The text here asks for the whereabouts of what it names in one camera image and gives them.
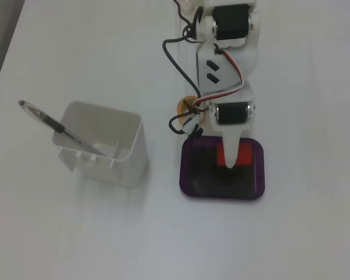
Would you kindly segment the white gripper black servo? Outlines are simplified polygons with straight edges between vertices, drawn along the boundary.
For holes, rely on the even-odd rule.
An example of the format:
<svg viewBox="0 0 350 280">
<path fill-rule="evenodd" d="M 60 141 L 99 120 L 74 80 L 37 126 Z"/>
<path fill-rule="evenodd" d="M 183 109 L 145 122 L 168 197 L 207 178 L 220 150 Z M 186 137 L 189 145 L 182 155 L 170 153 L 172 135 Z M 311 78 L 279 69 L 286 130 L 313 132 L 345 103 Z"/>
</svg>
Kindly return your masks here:
<svg viewBox="0 0 350 280">
<path fill-rule="evenodd" d="M 251 129 L 256 105 L 254 93 L 249 83 L 236 93 L 209 102 L 209 131 L 222 136 L 225 165 L 235 166 L 240 138 Z"/>
</svg>

